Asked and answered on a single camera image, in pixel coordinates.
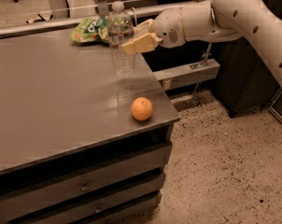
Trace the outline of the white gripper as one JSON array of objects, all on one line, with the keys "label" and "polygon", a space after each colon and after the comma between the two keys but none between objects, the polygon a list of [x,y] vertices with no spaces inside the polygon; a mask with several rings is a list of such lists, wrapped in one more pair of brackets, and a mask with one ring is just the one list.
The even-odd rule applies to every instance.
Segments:
[{"label": "white gripper", "polygon": [[120,50],[127,55],[153,51],[159,44],[167,49],[184,45],[181,9],[167,9],[155,20],[141,22],[134,27],[134,34],[138,36],[120,46]]}]

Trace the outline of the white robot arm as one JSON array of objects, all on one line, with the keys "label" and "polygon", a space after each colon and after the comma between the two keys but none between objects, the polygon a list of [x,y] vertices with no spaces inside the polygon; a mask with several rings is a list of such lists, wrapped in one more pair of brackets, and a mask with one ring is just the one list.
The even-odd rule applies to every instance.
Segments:
[{"label": "white robot arm", "polygon": [[244,37],[282,88],[282,20],[262,0],[204,0],[166,9],[156,19],[134,28],[134,37],[120,50],[149,52],[175,48],[188,41],[209,43]]}]

